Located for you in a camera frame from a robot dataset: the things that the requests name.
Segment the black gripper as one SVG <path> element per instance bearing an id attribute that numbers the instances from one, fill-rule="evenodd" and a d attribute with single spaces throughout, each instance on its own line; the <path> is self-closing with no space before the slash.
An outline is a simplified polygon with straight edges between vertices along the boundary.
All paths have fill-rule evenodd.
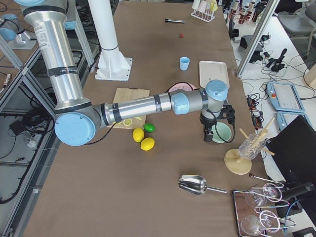
<path id="1" fill-rule="evenodd" d="M 232 126 L 233 134 L 232 138 L 228 142 L 232 142 L 234 140 L 234 109 L 231 105 L 224 105 L 221 112 L 218 116 L 216 116 L 210 110 L 202 111 L 200 113 L 200 122 L 203 125 L 203 132 L 204 132 L 204 142 L 211 142 L 213 141 L 213 132 L 211 131 L 212 126 L 216 125 L 218 120 L 226 119 L 228 124 Z"/>

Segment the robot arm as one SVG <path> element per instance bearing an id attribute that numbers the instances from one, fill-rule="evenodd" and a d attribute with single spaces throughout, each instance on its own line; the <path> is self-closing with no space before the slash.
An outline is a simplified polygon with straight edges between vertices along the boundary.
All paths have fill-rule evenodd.
<path id="1" fill-rule="evenodd" d="M 113 104 L 92 105 L 82 91 L 65 31 L 68 17 L 75 11 L 73 0 L 21 0 L 22 13 L 35 31 L 57 99 L 55 133 L 70 146 L 91 145 L 98 129 L 125 119 L 172 110 L 177 115 L 199 111 L 204 139 L 211 141 L 211 128 L 218 119 L 235 123 L 235 112 L 226 101 L 228 86 L 220 80 L 206 87 L 155 94 Z"/>

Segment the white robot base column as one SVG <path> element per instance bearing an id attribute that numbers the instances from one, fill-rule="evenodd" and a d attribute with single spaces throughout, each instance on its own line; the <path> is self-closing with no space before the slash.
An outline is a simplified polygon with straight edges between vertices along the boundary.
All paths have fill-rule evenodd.
<path id="1" fill-rule="evenodd" d="M 128 81 L 132 58 L 124 57 L 119 50 L 110 1 L 90 0 L 88 4 L 101 47 L 95 78 Z"/>

